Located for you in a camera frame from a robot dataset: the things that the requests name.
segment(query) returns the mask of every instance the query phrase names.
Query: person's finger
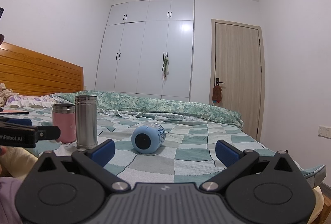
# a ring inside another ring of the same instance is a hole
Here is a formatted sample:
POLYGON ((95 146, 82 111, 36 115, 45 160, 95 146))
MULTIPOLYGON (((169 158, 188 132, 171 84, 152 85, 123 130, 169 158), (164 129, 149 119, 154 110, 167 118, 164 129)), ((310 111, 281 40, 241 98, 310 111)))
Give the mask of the person's finger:
POLYGON ((7 152, 6 147, 0 146, 0 156, 4 155, 7 152))

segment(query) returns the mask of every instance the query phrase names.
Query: pink cup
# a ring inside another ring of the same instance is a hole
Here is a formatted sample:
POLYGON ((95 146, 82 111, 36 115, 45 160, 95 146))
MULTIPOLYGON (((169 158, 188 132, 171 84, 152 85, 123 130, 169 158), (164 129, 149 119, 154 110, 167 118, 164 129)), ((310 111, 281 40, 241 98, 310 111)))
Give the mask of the pink cup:
POLYGON ((76 140, 76 116, 75 105, 55 104, 53 105, 53 126, 58 126, 61 131, 56 141, 71 143, 76 140))

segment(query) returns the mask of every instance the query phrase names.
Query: blue bottle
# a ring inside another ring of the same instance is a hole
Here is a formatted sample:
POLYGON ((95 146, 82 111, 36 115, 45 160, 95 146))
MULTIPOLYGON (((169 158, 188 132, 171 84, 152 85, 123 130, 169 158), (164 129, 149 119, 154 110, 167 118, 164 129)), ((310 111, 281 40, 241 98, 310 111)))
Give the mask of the blue bottle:
POLYGON ((157 123, 140 126, 135 129, 131 136, 132 146, 142 154, 153 153, 166 139, 165 134, 163 127, 157 123))

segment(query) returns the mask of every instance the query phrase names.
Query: wooden headboard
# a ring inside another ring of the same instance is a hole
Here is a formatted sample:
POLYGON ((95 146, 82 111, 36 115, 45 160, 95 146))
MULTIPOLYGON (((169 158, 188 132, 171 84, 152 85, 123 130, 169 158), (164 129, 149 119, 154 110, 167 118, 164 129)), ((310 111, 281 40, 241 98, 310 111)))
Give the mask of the wooden headboard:
POLYGON ((21 95, 42 96, 83 90, 83 68, 18 47, 0 45, 0 83, 21 95))

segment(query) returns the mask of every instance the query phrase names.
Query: white wall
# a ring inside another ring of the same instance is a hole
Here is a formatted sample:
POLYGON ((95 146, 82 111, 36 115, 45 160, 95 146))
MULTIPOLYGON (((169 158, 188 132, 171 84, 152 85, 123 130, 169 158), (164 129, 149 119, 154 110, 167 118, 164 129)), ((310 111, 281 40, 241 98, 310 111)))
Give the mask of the white wall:
POLYGON ((5 41, 84 68, 94 89, 101 42, 112 0, 0 0, 5 41))
MULTIPOLYGON (((136 0, 114 0, 113 4, 129 1, 136 0)), ((211 19, 260 25, 258 4, 251 0, 195 0, 191 102, 209 102, 211 19)))
MULTIPOLYGON (((303 168, 331 169, 331 0, 260 0, 266 63, 261 141, 303 168)), ((331 176, 324 181, 331 186, 331 176)))

